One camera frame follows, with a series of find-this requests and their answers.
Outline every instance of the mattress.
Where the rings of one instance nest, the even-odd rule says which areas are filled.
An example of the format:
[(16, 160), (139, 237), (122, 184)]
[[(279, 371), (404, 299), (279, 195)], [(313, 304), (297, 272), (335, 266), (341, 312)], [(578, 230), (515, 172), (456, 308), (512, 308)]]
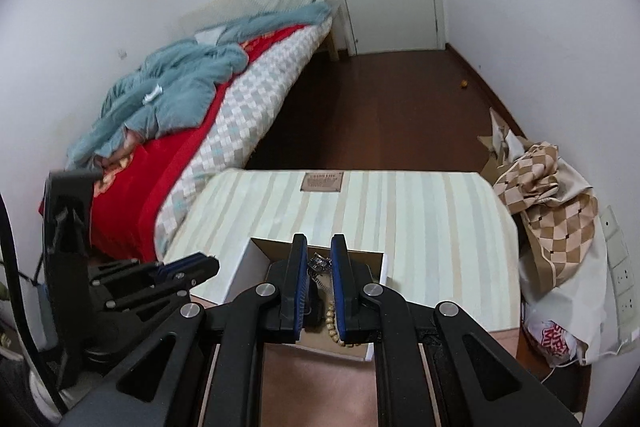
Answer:
[(215, 123), (156, 217), (154, 245), (159, 260), (209, 179), (217, 172), (245, 165), (331, 26), (329, 18), (274, 44), (227, 89)]
[(215, 255), (220, 272), (191, 294), (223, 302), (251, 237), (383, 251), (386, 285), (407, 301), (460, 304), (487, 331), (520, 325), (515, 224), (476, 172), (347, 171), (340, 192), (300, 191), (301, 171), (229, 170), (191, 208), (165, 261)]

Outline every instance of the cardboard box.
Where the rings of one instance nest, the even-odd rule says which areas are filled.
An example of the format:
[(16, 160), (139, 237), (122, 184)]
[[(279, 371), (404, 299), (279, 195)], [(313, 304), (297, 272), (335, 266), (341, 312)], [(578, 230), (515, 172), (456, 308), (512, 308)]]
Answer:
[[(226, 295), (222, 303), (231, 302), (247, 288), (264, 282), (271, 264), (287, 259), (290, 250), (290, 243), (258, 239), (255, 237), (250, 238), (244, 248), (244, 253), (234, 275), (230, 280), (223, 282), (226, 283)], [(387, 257), (385, 254), (381, 252), (355, 250), (348, 250), (348, 252), (351, 259), (370, 267), (371, 274), (377, 282), (381, 284), (386, 282)], [(327, 258), (330, 256), (330, 250), (328, 248), (308, 247), (310, 257), (316, 253)], [(319, 289), (319, 292), (321, 298), (327, 303), (328, 300), (324, 295), (324, 291)], [(373, 359), (372, 344), (363, 344), (354, 347), (339, 346), (332, 341), (325, 325), (321, 325), (313, 330), (303, 330), (300, 335), (300, 340), (296, 343), (296, 347), (349, 360), (368, 361)]]

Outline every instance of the light blue comforter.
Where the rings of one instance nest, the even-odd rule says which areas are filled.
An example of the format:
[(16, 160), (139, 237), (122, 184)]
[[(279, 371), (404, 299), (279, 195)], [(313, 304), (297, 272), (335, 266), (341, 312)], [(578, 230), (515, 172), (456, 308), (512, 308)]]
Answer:
[(100, 118), (67, 151), (67, 169), (94, 167), (123, 146), (125, 131), (146, 140), (198, 127), (216, 86), (241, 73), (248, 57), (238, 42), (295, 24), (319, 24), (331, 13), (325, 2), (288, 12), (271, 12), (226, 23), (215, 46), (183, 39), (149, 55), (140, 68), (109, 90)]

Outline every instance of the striped mattress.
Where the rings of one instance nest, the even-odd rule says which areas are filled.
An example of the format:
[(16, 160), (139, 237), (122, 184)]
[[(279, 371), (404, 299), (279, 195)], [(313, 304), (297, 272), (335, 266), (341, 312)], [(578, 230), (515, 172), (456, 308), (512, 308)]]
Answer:
[(511, 216), (474, 172), (345, 172), (340, 192), (301, 192), (304, 172), (217, 174), (197, 197), (165, 262), (215, 255), (219, 274), (192, 295), (222, 302), (250, 237), (385, 252), (386, 284), (408, 301), (461, 305), (488, 331), (519, 327), (518, 242)]

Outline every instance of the metal screw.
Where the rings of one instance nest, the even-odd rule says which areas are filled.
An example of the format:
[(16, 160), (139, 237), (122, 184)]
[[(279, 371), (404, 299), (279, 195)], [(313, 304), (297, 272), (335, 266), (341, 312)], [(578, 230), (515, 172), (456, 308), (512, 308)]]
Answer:
[(260, 297), (268, 297), (269, 295), (276, 293), (276, 286), (268, 282), (263, 282), (255, 287), (255, 292)]
[(362, 291), (364, 291), (364, 293), (369, 297), (377, 297), (382, 293), (382, 286), (380, 286), (380, 284), (370, 282), (369, 284), (364, 285)]
[(185, 319), (195, 317), (198, 313), (200, 313), (200, 307), (193, 302), (187, 303), (180, 308), (180, 315)]
[(460, 308), (453, 302), (443, 302), (438, 309), (445, 317), (455, 317), (460, 311)]

